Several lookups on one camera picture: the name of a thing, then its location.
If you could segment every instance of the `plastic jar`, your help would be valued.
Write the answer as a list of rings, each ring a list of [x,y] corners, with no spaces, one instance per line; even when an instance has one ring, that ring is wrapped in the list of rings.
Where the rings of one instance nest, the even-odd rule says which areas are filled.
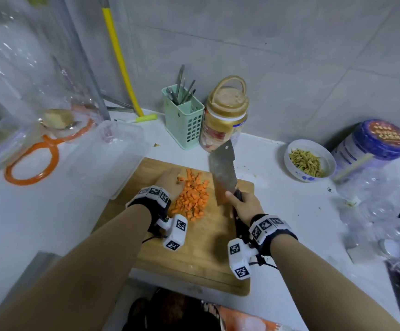
[[[224,86],[230,80],[238,80],[241,90]],[[209,93],[200,134],[200,145],[211,152],[227,140],[237,144],[243,124],[247,121],[249,99],[246,83],[236,75],[225,77]]]
[[[382,168],[400,157],[400,128],[382,120],[360,123],[332,151],[336,161],[336,182],[366,167]]]

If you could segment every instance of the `knife blade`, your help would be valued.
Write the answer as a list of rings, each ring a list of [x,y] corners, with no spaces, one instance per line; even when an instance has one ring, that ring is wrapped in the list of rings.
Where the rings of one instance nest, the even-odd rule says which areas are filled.
[[[212,173],[217,205],[225,204],[225,192],[235,193],[237,177],[234,169],[234,147],[229,139],[221,144],[209,156],[209,170]]]

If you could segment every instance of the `person's right hand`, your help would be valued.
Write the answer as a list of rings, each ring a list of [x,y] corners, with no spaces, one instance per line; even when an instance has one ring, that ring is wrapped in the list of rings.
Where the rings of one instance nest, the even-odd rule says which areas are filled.
[[[230,191],[225,193],[227,200],[237,210],[240,219],[247,225],[251,226],[251,219],[255,215],[263,214],[263,208],[257,197],[252,193],[241,193],[243,202],[237,199]]]

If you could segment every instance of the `bowl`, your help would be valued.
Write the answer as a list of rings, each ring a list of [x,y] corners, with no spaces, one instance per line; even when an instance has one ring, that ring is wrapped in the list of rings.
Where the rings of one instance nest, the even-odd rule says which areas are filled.
[[[321,169],[324,171],[324,177],[316,178],[309,174],[304,173],[302,170],[297,168],[289,158],[289,154],[296,149],[310,151],[312,152],[313,155],[319,157],[321,163]],[[312,142],[311,140],[307,139],[295,140],[287,146],[287,150],[284,153],[284,163],[286,165],[287,170],[294,177],[303,182],[316,182],[324,180],[330,177],[335,172],[336,169],[335,158],[332,156],[332,154],[320,144]]]

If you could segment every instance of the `green utensil holder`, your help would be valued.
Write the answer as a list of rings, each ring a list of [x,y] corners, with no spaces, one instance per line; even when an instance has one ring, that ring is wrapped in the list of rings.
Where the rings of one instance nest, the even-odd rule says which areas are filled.
[[[177,85],[169,88],[177,92]],[[178,99],[181,100],[186,94],[186,88],[180,87]],[[163,110],[165,112],[165,129],[174,138],[183,150],[189,150],[199,144],[200,128],[204,105],[196,97],[182,105],[175,105],[170,100],[166,87],[162,89]]]

